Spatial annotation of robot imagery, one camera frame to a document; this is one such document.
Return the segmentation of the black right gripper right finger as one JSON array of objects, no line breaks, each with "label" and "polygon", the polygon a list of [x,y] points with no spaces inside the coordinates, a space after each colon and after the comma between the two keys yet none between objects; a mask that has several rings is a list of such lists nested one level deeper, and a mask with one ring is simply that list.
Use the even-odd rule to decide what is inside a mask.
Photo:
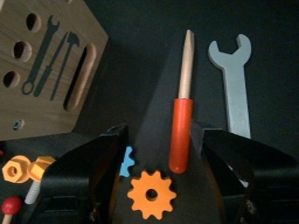
[{"label": "black right gripper right finger", "polygon": [[191,144],[224,224],[299,224],[299,161],[223,129],[191,123]]}]

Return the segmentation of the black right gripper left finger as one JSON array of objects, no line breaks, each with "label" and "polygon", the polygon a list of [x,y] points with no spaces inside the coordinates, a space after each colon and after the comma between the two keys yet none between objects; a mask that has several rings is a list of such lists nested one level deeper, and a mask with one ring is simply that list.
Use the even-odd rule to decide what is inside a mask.
[{"label": "black right gripper left finger", "polygon": [[27,224],[112,224],[127,140],[117,125],[51,164]]}]

